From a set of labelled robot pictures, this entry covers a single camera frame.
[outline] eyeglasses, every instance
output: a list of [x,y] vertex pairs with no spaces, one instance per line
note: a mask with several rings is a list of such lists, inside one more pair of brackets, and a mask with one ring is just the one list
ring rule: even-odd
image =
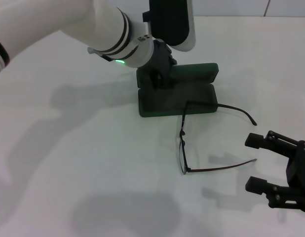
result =
[[257,159],[253,159],[253,160],[241,163],[241,164],[226,166],[226,167],[221,167],[221,168],[211,168],[211,169],[191,169],[191,168],[189,168],[188,163],[187,163],[187,158],[186,158],[186,152],[185,152],[186,143],[183,140],[183,136],[186,134],[183,131],[183,128],[184,128],[186,114],[187,114],[187,110],[188,110],[189,106],[222,107],[222,108],[237,110],[237,111],[243,112],[246,116],[248,116],[251,123],[254,126],[257,126],[257,123],[254,121],[254,119],[246,111],[241,110],[239,108],[232,107],[232,106],[229,106],[229,105],[222,105],[222,104],[213,104],[213,103],[205,103],[205,102],[197,102],[197,101],[187,101],[186,106],[185,106],[184,111],[183,111],[183,115],[182,115],[182,124],[181,124],[181,130],[180,130],[180,135],[179,135],[180,136],[180,147],[179,147],[179,149],[180,149],[179,150],[179,156],[180,157],[179,157],[179,160],[180,160],[181,170],[182,170],[183,174],[230,169],[230,168],[235,168],[235,167],[238,167],[238,166],[242,166],[244,164],[248,164],[248,163],[257,161]]

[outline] glasses lens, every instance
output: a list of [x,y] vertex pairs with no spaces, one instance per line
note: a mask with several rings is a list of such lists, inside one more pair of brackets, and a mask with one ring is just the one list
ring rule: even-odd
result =
[[184,162],[184,156],[183,156],[183,144],[182,141],[180,141],[180,152],[179,152],[179,160],[180,160],[180,166],[181,166],[181,170],[183,174],[186,174],[187,170],[186,170],[186,166],[185,166],[185,162]]

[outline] black stripe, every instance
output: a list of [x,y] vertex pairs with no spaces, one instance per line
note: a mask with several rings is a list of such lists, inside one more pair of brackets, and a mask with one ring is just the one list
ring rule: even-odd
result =
[[4,49],[3,45],[0,43],[0,56],[3,59],[5,66],[8,66],[10,62],[10,57],[7,51]]
[[122,43],[125,35],[126,35],[126,31],[127,31],[127,24],[126,24],[126,17],[124,16],[123,12],[120,10],[122,16],[123,16],[123,19],[124,19],[124,30],[123,30],[123,34],[121,36],[121,38],[119,39],[119,41],[117,42],[116,45],[114,45],[112,48],[108,49],[108,50],[104,50],[104,51],[99,51],[101,53],[107,53],[107,52],[110,52],[110,51],[113,51],[114,49],[116,49],[117,47],[119,47],[119,45]]
[[125,16],[126,16],[126,19],[127,19],[127,21],[128,21],[128,35],[127,35],[127,39],[126,39],[125,43],[123,44],[123,46],[122,46],[119,50],[117,50],[117,51],[114,52],[114,53],[106,54],[107,56],[116,55],[116,54],[118,54],[118,53],[121,53],[122,50],[124,50],[124,49],[128,46],[129,42],[131,41],[131,36],[132,36],[132,24],[131,24],[131,20],[128,18],[128,16],[127,16],[126,14],[125,14]]
[[124,60],[124,59],[129,58],[130,56],[132,56],[132,55],[135,53],[135,51],[137,50],[137,48],[138,48],[138,46],[137,46],[136,48],[134,48],[134,49],[133,49],[129,54],[127,54],[125,57],[119,58],[119,59],[115,59],[115,60]]

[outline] white wall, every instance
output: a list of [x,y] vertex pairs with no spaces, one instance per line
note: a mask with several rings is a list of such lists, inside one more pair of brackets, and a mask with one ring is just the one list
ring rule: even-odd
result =
[[[149,0],[108,0],[125,12],[149,10]],[[263,16],[269,0],[193,0],[197,16]],[[266,16],[305,16],[305,0],[270,0]]]

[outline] green indicator light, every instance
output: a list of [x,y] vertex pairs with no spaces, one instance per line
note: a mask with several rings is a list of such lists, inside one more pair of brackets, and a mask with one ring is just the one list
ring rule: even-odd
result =
[[122,64],[125,64],[125,62],[124,61],[122,61],[122,60],[115,60],[117,63],[122,63]]

